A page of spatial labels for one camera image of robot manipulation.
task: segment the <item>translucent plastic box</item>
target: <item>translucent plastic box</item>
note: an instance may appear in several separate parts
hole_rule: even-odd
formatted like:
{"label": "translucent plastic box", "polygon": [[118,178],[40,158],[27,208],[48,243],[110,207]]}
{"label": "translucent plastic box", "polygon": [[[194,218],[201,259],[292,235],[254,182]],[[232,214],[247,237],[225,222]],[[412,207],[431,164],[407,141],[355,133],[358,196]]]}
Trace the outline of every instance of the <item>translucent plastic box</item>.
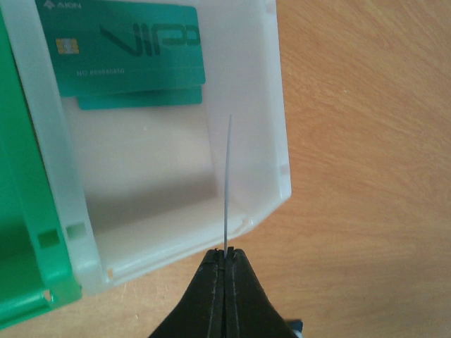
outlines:
{"label": "translucent plastic box", "polygon": [[59,96],[34,1],[0,0],[71,263],[88,294],[222,242],[230,114],[229,237],[291,194],[276,1],[148,2],[196,7],[202,104],[81,111],[77,99]]}

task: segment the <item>card chip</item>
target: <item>card chip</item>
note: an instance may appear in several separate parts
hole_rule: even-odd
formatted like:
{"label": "card chip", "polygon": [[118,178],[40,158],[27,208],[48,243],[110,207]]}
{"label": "card chip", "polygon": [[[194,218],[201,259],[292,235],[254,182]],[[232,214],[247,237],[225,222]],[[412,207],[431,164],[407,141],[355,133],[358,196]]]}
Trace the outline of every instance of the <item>card chip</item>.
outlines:
{"label": "card chip", "polygon": [[60,54],[79,54],[80,48],[78,48],[77,39],[56,39],[56,47]]}

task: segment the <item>green plastic box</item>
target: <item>green plastic box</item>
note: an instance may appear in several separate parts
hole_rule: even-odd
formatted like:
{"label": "green plastic box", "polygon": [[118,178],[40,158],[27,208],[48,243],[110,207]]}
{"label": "green plastic box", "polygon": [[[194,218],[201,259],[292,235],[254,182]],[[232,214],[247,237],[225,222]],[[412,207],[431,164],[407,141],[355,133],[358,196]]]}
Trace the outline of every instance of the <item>green plastic box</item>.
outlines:
{"label": "green plastic box", "polygon": [[0,11],[0,330],[81,298]]}

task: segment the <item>wood grain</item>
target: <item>wood grain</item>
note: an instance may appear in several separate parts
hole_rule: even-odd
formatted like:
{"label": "wood grain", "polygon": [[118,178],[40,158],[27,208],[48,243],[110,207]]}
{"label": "wood grain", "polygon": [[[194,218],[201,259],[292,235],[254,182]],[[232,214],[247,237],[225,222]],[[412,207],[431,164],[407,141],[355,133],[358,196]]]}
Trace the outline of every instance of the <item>wood grain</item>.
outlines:
{"label": "wood grain", "polygon": [[[451,337],[451,3],[278,1],[293,195],[233,242],[309,337]],[[200,253],[0,337],[146,337]]]}

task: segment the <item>clip jaw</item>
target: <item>clip jaw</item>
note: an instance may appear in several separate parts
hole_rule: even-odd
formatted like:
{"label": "clip jaw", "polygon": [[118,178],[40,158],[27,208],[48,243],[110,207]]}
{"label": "clip jaw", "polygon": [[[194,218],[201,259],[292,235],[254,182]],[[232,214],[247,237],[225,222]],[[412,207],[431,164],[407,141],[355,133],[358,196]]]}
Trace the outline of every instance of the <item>clip jaw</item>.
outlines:
{"label": "clip jaw", "polygon": [[179,304],[149,338],[296,338],[245,252],[207,251]]}

